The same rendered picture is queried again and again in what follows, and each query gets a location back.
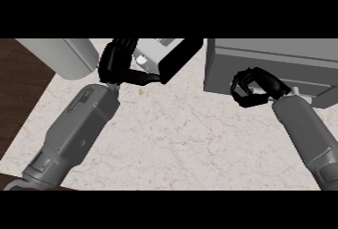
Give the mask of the pale grey rounded appliance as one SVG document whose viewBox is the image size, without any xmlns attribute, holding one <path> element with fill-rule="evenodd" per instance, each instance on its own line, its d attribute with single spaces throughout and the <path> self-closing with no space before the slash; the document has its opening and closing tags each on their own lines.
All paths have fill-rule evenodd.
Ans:
<svg viewBox="0 0 338 229">
<path fill-rule="evenodd" d="M 96 69 L 99 53 L 87 38 L 18 38 L 56 74 L 70 81 L 84 78 Z"/>
</svg>

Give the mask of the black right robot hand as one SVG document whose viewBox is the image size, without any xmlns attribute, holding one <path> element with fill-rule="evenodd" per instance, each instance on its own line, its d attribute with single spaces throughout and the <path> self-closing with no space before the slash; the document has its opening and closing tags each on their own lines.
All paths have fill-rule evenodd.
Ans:
<svg viewBox="0 0 338 229">
<path fill-rule="evenodd" d="M 248 88 L 248 84 L 253 81 L 266 91 L 265 94 L 256 94 Z M 259 67 L 239 71 L 234 76 L 231 87 L 232 98 L 244 108 L 268 104 L 269 98 L 279 99 L 290 92 L 291 88 L 287 84 L 272 73 Z"/>
</svg>

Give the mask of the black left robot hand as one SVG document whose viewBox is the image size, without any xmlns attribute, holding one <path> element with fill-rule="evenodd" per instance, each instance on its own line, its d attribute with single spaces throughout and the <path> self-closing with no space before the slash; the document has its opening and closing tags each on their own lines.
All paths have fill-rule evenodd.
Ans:
<svg viewBox="0 0 338 229">
<path fill-rule="evenodd" d="M 132 69 L 132 55 L 138 41 L 138 38 L 114 38 L 107 44 L 98 66 L 99 79 L 104 83 L 145 86 L 148 83 L 161 82 L 157 74 Z"/>
</svg>

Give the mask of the grey drawer cabinet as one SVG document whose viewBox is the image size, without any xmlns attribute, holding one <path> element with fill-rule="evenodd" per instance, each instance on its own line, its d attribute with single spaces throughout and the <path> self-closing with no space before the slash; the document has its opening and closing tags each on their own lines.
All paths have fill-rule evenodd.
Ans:
<svg viewBox="0 0 338 229">
<path fill-rule="evenodd" d="M 312 97 L 338 86 L 335 39 L 210 38 L 204 91 L 229 95 L 239 71 L 260 67 Z"/>
</svg>

